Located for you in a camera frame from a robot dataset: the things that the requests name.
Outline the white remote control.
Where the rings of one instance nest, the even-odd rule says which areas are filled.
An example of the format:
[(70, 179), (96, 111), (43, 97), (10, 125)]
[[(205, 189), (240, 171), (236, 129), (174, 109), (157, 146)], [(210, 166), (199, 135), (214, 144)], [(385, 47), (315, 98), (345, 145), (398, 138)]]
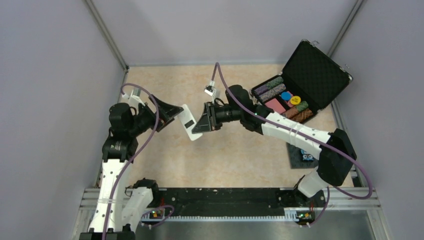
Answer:
[(187, 133), (191, 141), (199, 139), (203, 134), (202, 133), (192, 133), (193, 128), (195, 127), (197, 121), (195, 120), (192, 112), (186, 104), (181, 105), (183, 111), (177, 115), (177, 119), (183, 126), (183, 129)]

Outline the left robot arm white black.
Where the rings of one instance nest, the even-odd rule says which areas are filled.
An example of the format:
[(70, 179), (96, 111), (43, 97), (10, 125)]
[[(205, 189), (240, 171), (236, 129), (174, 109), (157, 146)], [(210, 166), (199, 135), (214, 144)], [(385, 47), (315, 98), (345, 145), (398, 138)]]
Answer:
[(109, 109), (109, 135), (102, 147), (101, 186), (92, 221), (81, 240), (133, 240), (143, 214), (148, 207), (160, 202), (158, 184), (152, 179), (142, 179), (134, 186), (127, 203), (124, 195), (129, 185), (129, 172), (138, 150), (137, 137), (151, 129), (161, 131), (184, 108), (149, 96), (156, 111), (145, 103), (134, 108), (125, 102)]

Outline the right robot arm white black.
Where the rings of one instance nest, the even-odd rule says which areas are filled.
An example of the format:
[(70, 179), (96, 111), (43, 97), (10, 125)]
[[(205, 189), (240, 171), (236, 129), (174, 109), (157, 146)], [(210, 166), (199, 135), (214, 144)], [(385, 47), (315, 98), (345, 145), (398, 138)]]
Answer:
[(343, 184), (356, 160), (345, 131), (337, 128), (327, 132), (293, 121), (264, 105), (253, 103), (241, 85), (230, 86), (225, 95), (226, 104), (204, 103), (203, 113), (192, 133), (217, 131), (223, 123), (238, 121), (248, 131), (281, 139), (312, 155), (318, 160), (318, 166), (294, 187), (293, 200), (299, 206), (307, 206), (321, 189)]

